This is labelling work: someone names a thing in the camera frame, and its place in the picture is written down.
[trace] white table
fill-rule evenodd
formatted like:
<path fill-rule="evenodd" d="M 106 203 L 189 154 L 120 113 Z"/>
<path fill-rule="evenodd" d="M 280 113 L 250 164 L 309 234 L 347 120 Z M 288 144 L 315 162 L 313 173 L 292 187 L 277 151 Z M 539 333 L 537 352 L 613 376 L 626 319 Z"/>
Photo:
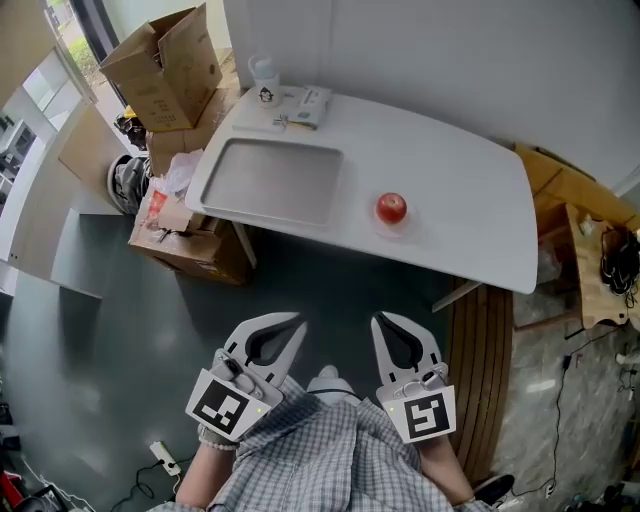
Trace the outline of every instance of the white table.
<path fill-rule="evenodd" d="M 234 128 L 254 122 L 262 126 L 265 115 L 290 108 L 265 111 L 254 95 L 251 90 L 240 99 L 205 149 L 187 192 L 189 209 L 469 280 L 434 310 L 480 283 L 521 293 L 534 290 L 538 249 L 533 199 L 515 153 L 428 117 L 339 94 L 332 96 L 317 131 L 292 125 L 280 133 Z M 212 170 L 232 138 L 341 150 L 344 163 L 331 222 L 320 227 L 203 205 Z M 381 236 L 374 226 L 375 197 L 384 192 L 401 194 L 418 219 L 406 238 Z"/>

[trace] plaid shirt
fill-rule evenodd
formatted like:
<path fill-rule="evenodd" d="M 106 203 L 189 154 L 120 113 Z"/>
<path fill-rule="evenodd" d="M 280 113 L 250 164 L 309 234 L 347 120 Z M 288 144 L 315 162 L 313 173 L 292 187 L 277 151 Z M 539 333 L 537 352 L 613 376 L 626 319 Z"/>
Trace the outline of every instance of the plaid shirt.
<path fill-rule="evenodd" d="M 287 377 L 286 398 L 243 440 L 208 511 L 421 511 L 453 507 L 420 472 L 384 412 L 368 399 L 329 407 Z M 486 512 L 473 502 L 460 512 Z M 202 512 L 165 503 L 153 512 Z"/>

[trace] wrist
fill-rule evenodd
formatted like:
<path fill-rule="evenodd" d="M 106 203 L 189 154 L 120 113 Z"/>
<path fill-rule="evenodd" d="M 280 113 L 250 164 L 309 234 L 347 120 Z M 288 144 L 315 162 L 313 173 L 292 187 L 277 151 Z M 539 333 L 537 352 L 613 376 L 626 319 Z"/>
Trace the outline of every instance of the wrist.
<path fill-rule="evenodd" d="M 420 452 L 420 457 L 433 462 L 450 459 L 451 457 L 456 458 L 453 447 L 449 442 L 449 437 L 446 435 L 416 443 L 416 448 Z"/>
<path fill-rule="evenodd" d="M 239 446 L 202 424 L 198 425 L 198 440 L 200 444 L 222 451 L 235 451 Z"/>

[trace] plastic bag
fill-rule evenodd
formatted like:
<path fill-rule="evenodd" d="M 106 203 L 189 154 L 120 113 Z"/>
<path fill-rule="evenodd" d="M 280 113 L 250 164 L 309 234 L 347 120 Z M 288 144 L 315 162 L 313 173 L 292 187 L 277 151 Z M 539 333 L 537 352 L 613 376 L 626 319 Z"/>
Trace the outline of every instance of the plastic bag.
<path fill-rule="evenodd" d="M 197 149 L 191 153 L 177 153 L 171 159 L 169 170 L 164 176 L 154 178 L 153 187 L 166 195 L 183 197 L 196 172 L 196 167 L 204 151 Z"/>

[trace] open cardboard box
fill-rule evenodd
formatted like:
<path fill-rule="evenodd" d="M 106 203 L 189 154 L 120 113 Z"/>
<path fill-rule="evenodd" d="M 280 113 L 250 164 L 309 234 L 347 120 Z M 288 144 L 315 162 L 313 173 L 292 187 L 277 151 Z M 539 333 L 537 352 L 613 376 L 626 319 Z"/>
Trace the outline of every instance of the open cardboard box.
<path fill-rule="evenodd" d="M 172 222 L 183 231 L 172 231 Z M 175 272 L 194 277 L 241 285 L 251 274 L 231 222 L 192 214 L 181 199 L 172 196 L 158 205 L 158 193 L 152 187 L 136 216 L 129 245 Z"/>
<path fill-rule="evenodd" d="M 149 21 L 102 61 L 148 131 L 193 128 L 220 83 L 206 17 L 202 4 Z"/>
<path fill-rule="evenodd" d="M 191 153 L 198 149 L 205 149 L 222 120 L 240 97 L 239 87 L 216 89 L 192 130 L 147 132 L 147 149 L 153 175 L 165 175 L 171 165 L 171 159 L 177 153 Z"/>

